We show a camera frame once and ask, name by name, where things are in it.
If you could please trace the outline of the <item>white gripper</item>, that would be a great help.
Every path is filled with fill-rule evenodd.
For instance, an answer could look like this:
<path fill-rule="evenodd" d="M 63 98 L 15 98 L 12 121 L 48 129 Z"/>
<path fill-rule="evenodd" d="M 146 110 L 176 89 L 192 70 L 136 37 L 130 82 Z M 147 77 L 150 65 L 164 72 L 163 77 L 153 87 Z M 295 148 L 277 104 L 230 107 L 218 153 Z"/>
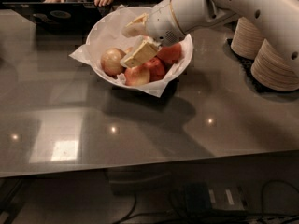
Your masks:
<path fill-rule="evenodd" d="M 132 50 L 121 59 L 121 65 L 126 68 L 137 67 L 155 57 L 160 48 L 159 43 L 169 47 L 185 37 L 179 28 L 171 0 L 163 0 L 149 14 L 143 13 L 136 17 L 121 32 L 125 37 L 148 35 L 140 36 Z"/>

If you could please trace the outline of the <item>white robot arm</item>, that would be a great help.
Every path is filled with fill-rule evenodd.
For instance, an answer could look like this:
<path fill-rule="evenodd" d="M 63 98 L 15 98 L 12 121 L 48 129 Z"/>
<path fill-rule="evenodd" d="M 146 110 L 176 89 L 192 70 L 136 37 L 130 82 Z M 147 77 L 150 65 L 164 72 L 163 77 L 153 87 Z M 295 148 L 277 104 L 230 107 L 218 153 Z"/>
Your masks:
<path fill-rule="evenodd" d="M 251 21 L 284 61 L 299 75 L 298 0 L 163 0 L 145 17 L 127 24 L 127 37 L 147 35 L 171 46 L 199 28 L 238 17 Z"/>

